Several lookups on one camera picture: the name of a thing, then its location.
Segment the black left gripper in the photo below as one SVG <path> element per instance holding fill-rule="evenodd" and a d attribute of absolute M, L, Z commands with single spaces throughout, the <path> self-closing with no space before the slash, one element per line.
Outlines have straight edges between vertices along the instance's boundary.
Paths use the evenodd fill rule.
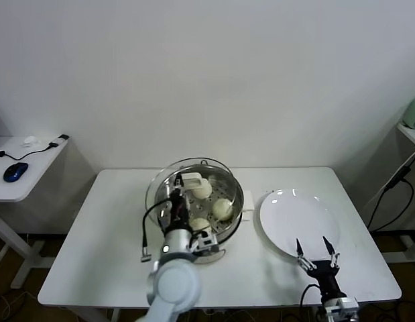
<path fill-rule="evenodd" d="M 191 231 L 186 197 L 181 192 L 183 186 L 182 175 L 177 173 L 174 178 L 175 189 L 170 193 L 170 202 L 172 203 L 172 208 L 170 210 L 170 222 L 166 228 L 166 231 L 172 231 L 176 229 L 185 229 L 187 231 Z"/>

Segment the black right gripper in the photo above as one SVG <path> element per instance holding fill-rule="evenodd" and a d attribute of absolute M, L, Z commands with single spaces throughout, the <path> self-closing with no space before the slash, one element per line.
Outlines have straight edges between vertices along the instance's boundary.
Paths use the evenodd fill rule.
<path fill-rule="evenodd" d="M 296 239 L 297 261 L 303 270 L 307 270 L 307 274 L 317 280 L 321 297 L 344 297 L 345 293 L 341 291 L 336 280 L 339 272 L 339 255 L 332 243 L 325 237 L 322 237 L 329 259 L 314 261 L 313 263 L 304 256 L 302 246 L 299 239 Z"/>

